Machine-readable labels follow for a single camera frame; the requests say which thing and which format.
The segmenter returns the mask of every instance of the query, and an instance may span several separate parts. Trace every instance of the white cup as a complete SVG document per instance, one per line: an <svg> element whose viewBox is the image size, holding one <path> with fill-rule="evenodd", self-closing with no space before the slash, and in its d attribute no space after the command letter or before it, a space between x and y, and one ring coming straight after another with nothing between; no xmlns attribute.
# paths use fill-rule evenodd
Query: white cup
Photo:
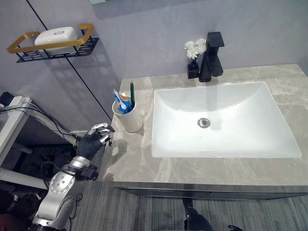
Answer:
<svg viewBox="0 0 308 231"><path fill-rule="evenodd" d="M123 127L125 128L126 131L128 132L136 132L141 129L143 125L143 120L141 118L141 115L138 112L137 108L137 102L135 101L135 106L134 108L126 113L126 114L121 114L119 109L116 106L116 103L114 102L112 104L112 111L118 117L118 119L121 121Z"/></svg>

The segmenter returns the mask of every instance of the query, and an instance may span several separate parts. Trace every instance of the black vase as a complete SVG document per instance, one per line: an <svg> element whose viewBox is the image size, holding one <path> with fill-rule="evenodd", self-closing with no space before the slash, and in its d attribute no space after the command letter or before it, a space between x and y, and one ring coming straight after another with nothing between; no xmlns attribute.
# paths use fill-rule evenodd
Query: black vase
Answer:
<svg viewBox="0 0 308 231"><path fill-rule="evenodd" d="M196 60L193 60L191 64L187 65L187 77L197 78L199 74L199 66Z"/></svg>

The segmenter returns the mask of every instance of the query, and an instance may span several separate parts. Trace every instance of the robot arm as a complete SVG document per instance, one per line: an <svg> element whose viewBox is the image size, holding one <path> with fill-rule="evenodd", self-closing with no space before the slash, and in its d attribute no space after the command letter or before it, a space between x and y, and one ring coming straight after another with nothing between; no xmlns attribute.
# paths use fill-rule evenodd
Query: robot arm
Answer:
<svg viewBox="0 0 308 231"><path fill-rule="evenodd" d="M62 231L74 210L84 180L95 180L97 167L90 162L96 152L111 145L114 130L107 123L92 126L81 139L76 156L53 176L29 231Z"/></svg>

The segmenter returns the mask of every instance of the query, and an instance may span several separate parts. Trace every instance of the green toothbrush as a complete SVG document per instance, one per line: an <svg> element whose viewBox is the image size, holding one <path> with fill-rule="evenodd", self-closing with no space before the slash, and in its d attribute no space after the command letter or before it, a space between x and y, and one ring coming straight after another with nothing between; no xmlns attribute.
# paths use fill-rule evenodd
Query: green toothbrush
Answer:
<svg viewBox="0 0 308 231"><path fill-rule="evenodd" d="M131 106L132 106L132 108L134 108L134 106L135 106L135 91L134 91L133 82L130 82L130 100L131 100Z"/></svg>

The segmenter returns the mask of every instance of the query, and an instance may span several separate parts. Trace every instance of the sink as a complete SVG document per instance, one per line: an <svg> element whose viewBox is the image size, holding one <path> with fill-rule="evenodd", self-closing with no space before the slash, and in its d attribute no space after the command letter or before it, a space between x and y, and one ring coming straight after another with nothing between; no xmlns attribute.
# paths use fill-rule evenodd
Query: sink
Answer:
<svg viewBox="0 0 308 231"><path fill-rule="evenodd" d="M295 158L301 155L264 82L154 93L152 157Z"/></svg>

